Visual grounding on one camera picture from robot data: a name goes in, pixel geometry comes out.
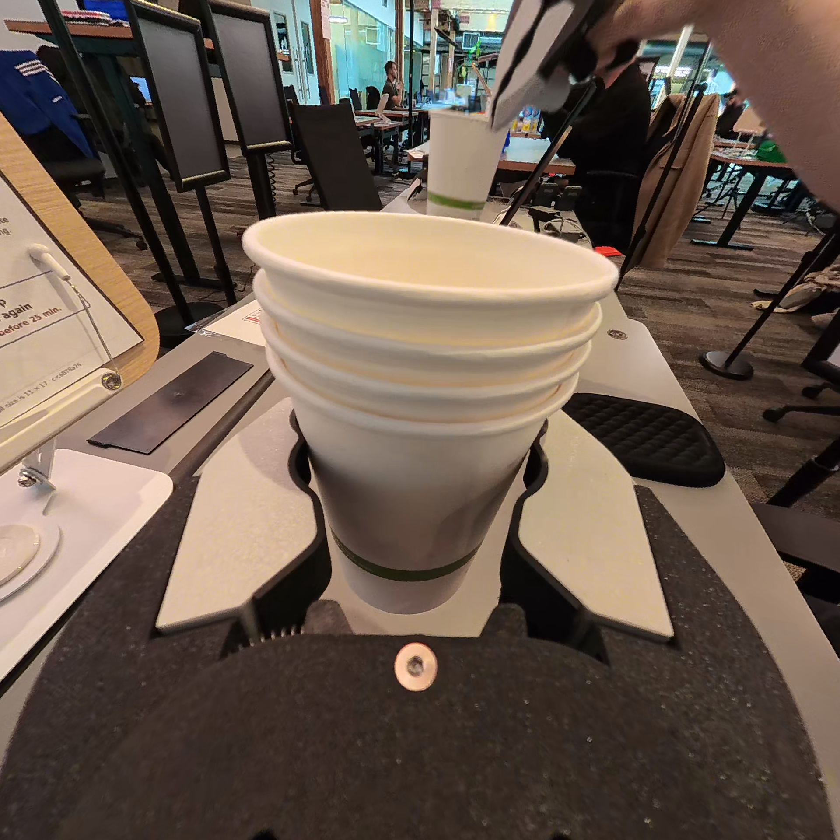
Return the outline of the blue jacket white stripes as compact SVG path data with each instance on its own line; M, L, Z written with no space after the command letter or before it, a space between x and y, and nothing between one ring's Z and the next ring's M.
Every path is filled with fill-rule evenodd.
M53 127L88 158L97 158L64 88L30 50L1 51L1 110L21 136Z

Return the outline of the black flat plate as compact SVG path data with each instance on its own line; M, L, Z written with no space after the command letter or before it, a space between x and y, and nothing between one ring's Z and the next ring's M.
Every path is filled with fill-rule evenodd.
M87 442L95 447L150 455L252 367L223 353L211 352Z

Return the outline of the person's right forearm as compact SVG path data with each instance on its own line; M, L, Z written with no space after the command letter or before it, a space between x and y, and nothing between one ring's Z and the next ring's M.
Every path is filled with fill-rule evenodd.
M693 2L738 86L801 179L839 204L839 3Z

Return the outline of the person's right hand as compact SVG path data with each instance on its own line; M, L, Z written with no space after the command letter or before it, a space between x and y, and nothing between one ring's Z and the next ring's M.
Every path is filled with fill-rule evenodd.
M588 40L600 56L611 54L625 42L640 42L698 24L706 16L706 7L705 1L616 2Z

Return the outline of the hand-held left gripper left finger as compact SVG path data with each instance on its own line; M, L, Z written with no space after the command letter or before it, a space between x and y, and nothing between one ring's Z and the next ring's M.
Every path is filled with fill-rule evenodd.
M234 619L273 636L302 624L332 573L310 481L289 398L222 445L197 478L156 629Z

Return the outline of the tan jacket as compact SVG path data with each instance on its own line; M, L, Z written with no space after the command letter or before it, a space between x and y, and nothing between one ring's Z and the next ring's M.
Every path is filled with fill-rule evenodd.
M673 248L685 233L706 182L719 106L717 93L701 98L663 190L647 220L645 237L635 251L632 268L664 268Z

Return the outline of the laminated paper sheet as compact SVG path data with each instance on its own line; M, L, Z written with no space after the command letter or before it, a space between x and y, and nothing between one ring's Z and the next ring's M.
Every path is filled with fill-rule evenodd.
M259 324L260 317L259 302L249 299L240 306L219 312L216 317L196 322L187 327L187 330L206 337L227 337L264 348L266 340Z

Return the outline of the black wrist rest pad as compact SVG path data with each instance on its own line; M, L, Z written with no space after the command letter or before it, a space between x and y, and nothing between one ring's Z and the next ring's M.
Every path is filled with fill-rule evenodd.
M563 410L633 478L709 488L726 474L726 463L707 429L673 407L578 392Z

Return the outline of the black floor lamp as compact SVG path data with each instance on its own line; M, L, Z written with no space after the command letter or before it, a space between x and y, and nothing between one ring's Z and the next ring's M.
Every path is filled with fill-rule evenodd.
M708 351L699 357L699 362L707 371L730 380L747 381L753 377L752 363L743 356L743 352L762 326L774 313L784 296L793 289L806 275L829 268L837 260L839 253L839 218L822 237L820 243L805 253L791 277L767 301L762 301L763 308L752 326L744 333L740 341L729 352Z

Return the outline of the black framed sign easel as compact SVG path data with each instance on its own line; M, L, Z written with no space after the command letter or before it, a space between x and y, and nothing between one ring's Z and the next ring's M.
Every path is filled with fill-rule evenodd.
M277 213L267 157L292 147L271 15L224 1L203 2L240 149L248 165L259 219Z
M237 302L207 187L230 179L228 156L198 19L150 2L126 8L161 129L169 173L179 193L194 193L226 303Z

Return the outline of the white stand base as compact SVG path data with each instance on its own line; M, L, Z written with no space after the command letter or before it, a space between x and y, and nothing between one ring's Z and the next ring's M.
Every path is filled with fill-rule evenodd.
M51 487L1 478L1 678L5 679L169 499L168 475L68 449Z

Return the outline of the wooden instruction board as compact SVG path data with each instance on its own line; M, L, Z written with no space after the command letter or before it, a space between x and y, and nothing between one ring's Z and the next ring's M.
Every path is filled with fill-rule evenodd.
M11 124L2 124L1 470L136 382L150 306Z

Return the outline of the beige cloth heap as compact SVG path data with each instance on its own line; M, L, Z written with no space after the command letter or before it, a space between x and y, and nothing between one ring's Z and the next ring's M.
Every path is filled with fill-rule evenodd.
M773 310L774 313L834 315L839 309L839 267L830 266L805 276Z

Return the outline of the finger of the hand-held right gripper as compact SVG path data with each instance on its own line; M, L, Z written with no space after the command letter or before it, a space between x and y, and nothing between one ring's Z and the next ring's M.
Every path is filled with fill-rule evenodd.
M573 85L571 67L589 25L591 1L537 2L528 48L518 66L518 107L548 112L563 106Z
M549 49L547 12L543 1L516 2L511 10L488 107L491 130L509 130L523 108L538 104L543 87L539 69Z

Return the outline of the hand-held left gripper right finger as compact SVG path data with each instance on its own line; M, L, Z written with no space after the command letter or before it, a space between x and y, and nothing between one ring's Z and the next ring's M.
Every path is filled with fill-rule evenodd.
M602 628L674 634L633 479L564 412L532 445L501 555L501 600L528 635L582 644Z

